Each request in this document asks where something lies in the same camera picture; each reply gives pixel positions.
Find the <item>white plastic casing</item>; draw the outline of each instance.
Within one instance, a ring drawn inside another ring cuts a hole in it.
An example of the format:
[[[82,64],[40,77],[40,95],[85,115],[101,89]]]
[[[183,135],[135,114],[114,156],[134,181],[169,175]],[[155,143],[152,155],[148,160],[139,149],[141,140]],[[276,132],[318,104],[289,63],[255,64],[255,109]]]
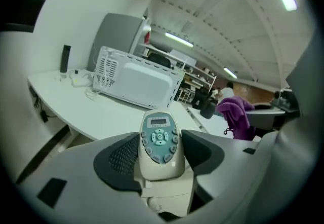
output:
[[[146,117],[151,114],[155,113],[165,113],[170,115],[170,117],[173,119],[173,121],[176,124],[176,128],[178,130],[178,144],[177,144],[177,150],[174,153],[172,159],[168,161],[166,164],[158,164],[155,161],[151,159],[151,157],[146,153],[141,132],[143,129],[143,124],[146,124]],[[180,129],[178,128],[178,125],[172,116],[172,114],[169,111],[163,111],[163,110],[149,110],[145,113],[141,128],[140,128],[140,141],[139,141],[139,147],[138,147],[138,160],[140,165],[140,170],[142,173],[142,176],[146,180],[150,181],[157,181],[157,180],[166,180],[171,178],[177,178],[181,176],[184,173],[185,170],[185,159],[184,159],[184,152],[183,152],[183,145],[182,145],[182,138],[180,134]]]
[[[169,109],[183,77],[183,71],[101,47],[93,88],[142,107]]]

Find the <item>purple cloth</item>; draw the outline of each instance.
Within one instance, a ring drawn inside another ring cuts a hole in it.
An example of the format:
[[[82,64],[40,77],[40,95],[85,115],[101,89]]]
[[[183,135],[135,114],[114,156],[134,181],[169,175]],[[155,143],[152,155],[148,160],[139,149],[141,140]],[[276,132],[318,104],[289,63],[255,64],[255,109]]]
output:
[[[255,127],[250,125],[245,111],[254,110],[254,106],[238,96],[223,99],[216,111],[224,115],[228,127],[235,139],[253,140]]]

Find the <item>wall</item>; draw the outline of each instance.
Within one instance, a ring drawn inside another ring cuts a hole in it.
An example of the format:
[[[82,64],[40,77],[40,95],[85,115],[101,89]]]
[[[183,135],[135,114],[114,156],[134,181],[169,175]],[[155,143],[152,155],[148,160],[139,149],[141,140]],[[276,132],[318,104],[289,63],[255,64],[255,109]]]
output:
[[[46,0],[34,33],[1,33],[0,149],[13,180],[64,126],[59,119],[50,119],[46,125],[40,120],[32,106],[27,76],[58,70],[63,45],[72,46],[69,68],[86,67],[90,47],[105,14],[128,14],[134,2],[136,0]]]
[[[39,70],[57,69],[63,45],[71,46],[69,68],[86,67],[104,16],[108,12],[129,15],[130,7],[138,10],[136,3],[137,0],[46,0],[34,30],[38,40],[35,49],[51,55],[44,57]]]
[[[228,83],[227,79],[217,76],[213,87],[225,88]],[[250,103],[269,102],[273,98],[273,93],[241,83],[234,83],[233,92],[235,95],[242,97]]]

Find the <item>ceiling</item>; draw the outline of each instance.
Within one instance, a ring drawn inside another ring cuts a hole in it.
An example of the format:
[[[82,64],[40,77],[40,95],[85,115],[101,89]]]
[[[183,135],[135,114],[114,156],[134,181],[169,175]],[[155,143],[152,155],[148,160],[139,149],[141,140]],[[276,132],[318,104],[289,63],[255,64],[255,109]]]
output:
[[[286,11],[281,0],[153,0],[151,40],[170,32],[194,43],[177,50],[224,75],[280,88],[308,45],[314,25],[305,0]]]

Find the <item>white desk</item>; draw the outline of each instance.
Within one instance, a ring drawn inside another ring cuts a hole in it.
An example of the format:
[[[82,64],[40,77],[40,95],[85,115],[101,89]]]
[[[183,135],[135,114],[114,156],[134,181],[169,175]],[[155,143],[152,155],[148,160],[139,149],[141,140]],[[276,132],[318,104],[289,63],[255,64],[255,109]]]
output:
[[[231,131],[227,132],[227,135],[224,134],[224,131],[228,128],[226,120],[217,115],[213,115],[209,120],[200,115],[200,111],[195,108],[188,107],[188,112],[192,117],[206,130],[207,133],[220,136],[233,138],[233,133]]]
[[[139,131],[148,109],[108,96],[97,95],[94,101],[85,95],[85,87],[74,88],[69,77],[60,81],[59,71],[28,77],[44,104],[71,128],[92,140],[100,140]],[[180,129],[199,131],[186,109],[173,101],[170,112]]]

